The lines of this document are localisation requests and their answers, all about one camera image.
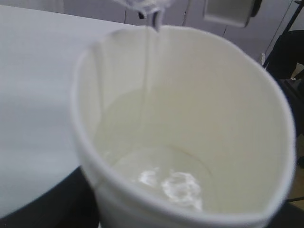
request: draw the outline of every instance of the white table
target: white table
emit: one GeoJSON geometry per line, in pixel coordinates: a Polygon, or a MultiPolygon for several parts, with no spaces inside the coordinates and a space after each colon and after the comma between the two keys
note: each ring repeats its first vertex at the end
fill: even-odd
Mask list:
{"type": "Polygon", "coordinates": [[[79,164],[69,88],[80,53],[125,24],[0,6],[0,218],[79,164]]]}

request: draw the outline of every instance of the cup rim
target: cup rim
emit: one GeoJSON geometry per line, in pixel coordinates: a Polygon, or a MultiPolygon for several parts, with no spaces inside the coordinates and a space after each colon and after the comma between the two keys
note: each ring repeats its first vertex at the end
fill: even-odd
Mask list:
{"type": "MultiPolygon", "coordinates": [[[[145,26],[138,26],[135,28],[126,28],[121,29],[124,31],[133,31],[139,29],[145,29],[145,26]]],[[[196,32],[199,35],[209,36],[213,39],[218,40],[219,42],[225,43],[240,54],[244,56],[246,61],[251,65],[258,68],[261,75],[264,75],[265,83],[268,83],[272,87],[273,92],[275,93],[279,103],[282,107],[283,116],[285,119],[285,128],[288,131],[287,135],[287,159],[284,165],[284,171],[282,178],[278,184],[278,190],[270,198],[268,206],[261,212],[246,212],[246,213],[231,213],[231,214],[222,214],[222,213],[210,213],[210,212],[191,212],[186,209],[175,207],[169,203],[163,202],[163,200],[156,198],[155,196],[150,195],[140,188],[136,188],[130,182],[121,177],[118,173],[112,171],[111,167],[102,160],[98,155],[96,149],[93,146],[93,143],[89,140],[89,137],[85,131],[84,125],[81,121],[80,109],[78,105],[78,89],[79,89],[79,69],[82,65],[85,57],[90,53],[90,49],[87,49],[76,62],[74,69],[74,80],[71,88],[70,96],[70,115],[74,135],[76,140],[78,140],[82,146],[83,152],[88,155],[88,158],[93,165],[93,167],[98,171],[103,173],[107,178],[107,183],[110,184],[113,188],[117,189],[123,195],[131,198],[139,204],[145,204],[149,207],[149,210],[157,214],[166,215],[169,218],[174,218],[175,220],[186,221],[191,220],[192,223],[199,224],[217,224],[223,227],[242,227],[244,224],[260,224],[268,222],[273,215],[278,211],[280,206],[283,204],[285,197],[287,196],[290,186],[292,184],[293,175],[295,172],[295,126],[292,118],[292,113],[285,98],[283,92],[275,82],[275,80],[253,59],[251,59],[247,54],[245,54],[239,47],[230,41],[219,37],[217,35],[211,34],[206,31],[188,28],[188,27],[178,27],[178,26],[162,26],[161,29],[173,29],[173,30],[182,30],[182,31],[191,31],[196,32]]],[[[113,33],[110,33],[100,39],[98,42],[103,42],[104,40],[109,39],[113,33]]]]}

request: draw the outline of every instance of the white paper cup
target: white paper cup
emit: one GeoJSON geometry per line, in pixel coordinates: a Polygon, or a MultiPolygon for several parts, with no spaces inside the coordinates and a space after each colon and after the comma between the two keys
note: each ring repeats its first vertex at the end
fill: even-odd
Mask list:
{"type": "Polygon", "coordinates": [[[106,227],[262,228],[291,186],[295,133],[283,93],[258,63],[207,32],[163,26],[157,36],[140,27],[105,37],[78,61],[71,113],[80,163],[106,227]],[[178,133],[174,140],[180,147],[204,161],[219,211],[169,204],[125,180],[96,150],[93,139],[103,109],[143,86],[145,47],[147,89],[178,91],[168,108],[174,111],[160,112],[158,121],[178,133]]]}

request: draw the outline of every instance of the floor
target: floor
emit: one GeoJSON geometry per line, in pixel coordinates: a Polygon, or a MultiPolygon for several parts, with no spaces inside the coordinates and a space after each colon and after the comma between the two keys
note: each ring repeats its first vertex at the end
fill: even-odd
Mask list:
{"type": "MultiPolygon", "coordinates": [[[[297,157],[304,156],[304,136],[300,135],[296,142],[297,157]]],[[[294,183],[289,193],[289,198],[304,196],[304,169],[296,168],[294,183]]],[[[293,202],[295,206],[304,210],[304,200],[293,202]]]]}

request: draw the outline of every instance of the white wall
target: white wall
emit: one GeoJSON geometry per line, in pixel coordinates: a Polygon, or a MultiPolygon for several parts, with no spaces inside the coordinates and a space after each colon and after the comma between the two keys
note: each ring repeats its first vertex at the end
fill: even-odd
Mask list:
{"type": "MultiPolygon", "coordinates": [[[[167,10],[163,23],[189,26],[223,36],[238,45],[253,59],[269,54],[297,8],[294,0],[263,0],[261,9],[246,28],[235,28],[203,20],[205,0],[176,0],[167,10]]],[[[138,13],[112,0],[0,0],[0,4],[134,25],[146,24],[138,13]]],[[[304,29],[304,10],[292,30],[304,29]]]]}
{"type": "Polygon", "coordinates": [[[0,5],[63,13],[63,0],[0,0],[0,5]]]}

